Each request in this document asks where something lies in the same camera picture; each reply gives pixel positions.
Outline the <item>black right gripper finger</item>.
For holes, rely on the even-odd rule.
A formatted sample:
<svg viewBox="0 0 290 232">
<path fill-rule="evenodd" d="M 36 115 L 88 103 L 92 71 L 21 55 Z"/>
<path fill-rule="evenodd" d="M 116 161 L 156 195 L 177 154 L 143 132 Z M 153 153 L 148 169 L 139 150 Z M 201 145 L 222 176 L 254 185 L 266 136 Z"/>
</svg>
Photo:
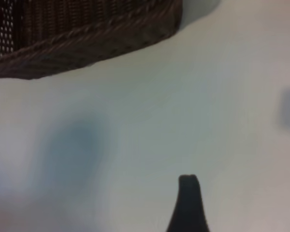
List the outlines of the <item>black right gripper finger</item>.
<svg viewBox="0 0 290 232">
<path fill-rule="evenodd" d="M 178 179 L 178 195 L 168 232 L 209 232 L 203 208 L 201 186 L 194 174 Z"/>
</svg>

